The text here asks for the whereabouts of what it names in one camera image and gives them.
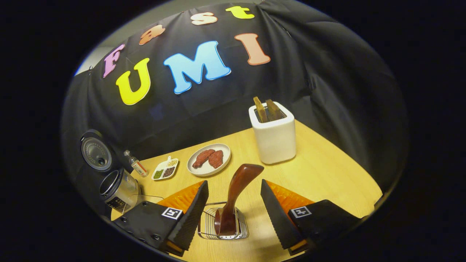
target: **foam letter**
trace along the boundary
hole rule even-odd
[[[124,48],[124,44],[121,46],[117,47],[113,52],[108,55],[104,61],[105,61],[105,72],[103,73],[103,77],[105,78],[108,74],[110,74],[113,69],[115,69],[116,65],[113,64],[113,62],[116,62],[118,58],[120,58],[120,51]]]
[[[218,19],[217,17],[213,16],[212,13],[207,12],[207,13],[195,14],[191,16],[191,20],[193,20],[191,23],[193,23],[196,26],[200,26],[200,25],[215,23]]]
[[[129,71],[124,72],[116,80],[116,85],[120,89],[120,96],[121,100],[123,100],[123,103],[127,105],[136,104],[137,102],[141,101],[141,99],[143,99],[149,92],[149,88],[151,87],[151,78],[149,77],[147,62],[149,62],[149,59],[144,58],[143,60],[139,61],[136,65],[134,65],[134,70],[138,71],[139,80],[141,81],[141,86],[136,92],[131,91]]]
[[[226,67],[217,51],[217,41],[208,41],[198,46],[194,61],[178,53],[170,56],[164,61],[164,65],[169,66],[173,79],[175,80],[175,94],[188,91],[192,84],[185,80],[183,73],[197,84],[202,81],[202,71],[206,67],[206,79],[214,80],[231,73],[231,69]]]
[[[262,51],[257,42],[257,37],[256,34],[239,34],[234,37],[243,43],[249,55],[247,63],[250,65],[262,65],[270,62],[270,56],[264,54],[264,51]]]
[[[165,28],[162,28],[162,25],[152,27],[141,36],[141,41],[139,41],[139,45],[144,45],[145,43],[149,42],[152,38],[161,35],[164,31]]]
[[[253,14],[247,14],[245,11],[249,11],[249,8],[242,8],[240,6],[230,7],[225,11],[232,12],[233,16],[239,19],[251,19],[254,18]]]

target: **plate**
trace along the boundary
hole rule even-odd
[[[215,151],[217,150],[222,150],[223,151],[223,164],[217,168],[214,168],[209,164],[209,160],[204,162],[201,167],[199,168],[194,168],[192,165],[194,162],[196,162],[196,158],[198,155],[208,149],[214,149]],[[216,174],[220,172],[230,161],[231,157],[231,151],[230,148],[226,144],[212,144],[208,146],[204,146],[203,148],[197,150],[188,160],[187,166],[189,172],[191,172],[193,175],[196,175],[198,177],[206,177],[206,176],[211,176],[213,174]]]
[[[171,161],[176,161],[176,163],[174,165],[167,166],[167,164],[170,163]],[[179,163],[178,159],[172,159],[169,156],[167,160],[165,160],[164,162],[158,164],[158,166],[155,168],[154,172],[152,173],[152,180],[162,180],[162,179],[167,179],[167,178],[172,177],[176,172],[176,168],[178,166],[178,163]],[[175,169],[173,170],[173,173],[171,173],[171,175],[169,175],[167,177],[163,177],[163,175],[165,174],[165,170],[168,169],[168,168],[171,168],[171,167],[175,167]],[[154,178],[155,173],[157,171],[162,171],[162,174],[160,175],[160,178]]]

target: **small glass bottle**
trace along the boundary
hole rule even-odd
[[[128,158],[131,166],[134,168],[134,170],[136,170],[136,172],[138,172],[143,178],[147,176],[147,170],[143,167],[143,165],[141,164],[141,162],[139,162],[137,158],[130,155],[129,150],[123,152],[123,155],[125,155]]]

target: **raw steak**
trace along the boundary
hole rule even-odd
[[[214,152],[215,152],[214,149],[207,149],[207,150],[202,151],[198,155],[198,157],[196,158],[196,162],[194,162],[194,164],[192,166],[194,168],[201,167],[202,164],[207,161],[207,158]]]
[[[209,156],[209,164],[214,168],[217,168],[223,164],[223,151],[215,151],[212,155]]]

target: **letter m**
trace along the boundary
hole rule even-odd
[[[231,69],[226,67],[217,51],[217,41],[208,41],[198,46],[194,61],[182,54],[175,54],[164,61],[164,65],[169,66],[173,79],[175,80],[175,94],[188,91],[192,84],[186,81],[183,74],[188,76],[197,84],[202,82],[202,71],[206,67],[206,79],[214,80],[231,73]]]

